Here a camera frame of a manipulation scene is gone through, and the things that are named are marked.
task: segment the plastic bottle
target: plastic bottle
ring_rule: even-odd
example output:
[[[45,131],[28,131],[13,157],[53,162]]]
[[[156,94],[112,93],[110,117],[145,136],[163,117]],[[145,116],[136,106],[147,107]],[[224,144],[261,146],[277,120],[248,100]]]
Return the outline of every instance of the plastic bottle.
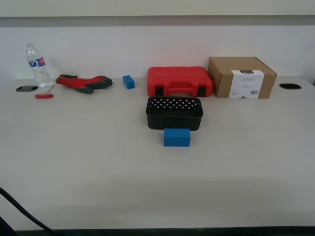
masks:
[[[34,72],[39,87],[49,87],[54,84],[46,70],[46,64],[40,51],[32,43],[26,44],[26,58]]]

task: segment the work glove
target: work glove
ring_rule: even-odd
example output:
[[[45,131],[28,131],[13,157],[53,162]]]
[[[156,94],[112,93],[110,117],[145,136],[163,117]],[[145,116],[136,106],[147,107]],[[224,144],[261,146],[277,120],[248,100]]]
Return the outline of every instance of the work glove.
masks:
[[[106,76],[96,76],[91,79],[81,79],[78,76],[60,75],[56,79],[56,84],[71,87],[79,92],[92,93],[94,89],[104,89],[113,84],[112,80]]]

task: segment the small blue block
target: small blue block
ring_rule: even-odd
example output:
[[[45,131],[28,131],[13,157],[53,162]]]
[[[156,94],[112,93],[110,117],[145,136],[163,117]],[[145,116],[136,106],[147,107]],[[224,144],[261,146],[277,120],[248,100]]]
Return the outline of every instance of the small blue block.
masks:
[[[189,129],[164,129],[164,147],[189,147]]]
[[[127,89],[134,89],[134,80],[130,75],[123,76],[123,81]]]

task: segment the cardboard box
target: cardboard box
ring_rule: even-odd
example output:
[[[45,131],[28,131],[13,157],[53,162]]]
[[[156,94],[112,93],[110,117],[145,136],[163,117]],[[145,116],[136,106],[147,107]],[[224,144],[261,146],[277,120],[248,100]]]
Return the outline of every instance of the cardboard box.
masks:
[[[277,77],[254,57],[212,57],[208,72],[214,82],[215,95],[225,98],[269,98]]]

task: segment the red toolbox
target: red toolbox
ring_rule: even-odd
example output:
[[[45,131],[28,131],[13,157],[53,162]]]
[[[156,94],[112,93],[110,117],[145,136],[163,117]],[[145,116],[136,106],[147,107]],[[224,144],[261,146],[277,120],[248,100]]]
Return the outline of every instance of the red toolbox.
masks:
[[[194,97],[207,97],[212,90],[213,82],[201,66],[151,67],[148,71],[149,96],[189,93]]]

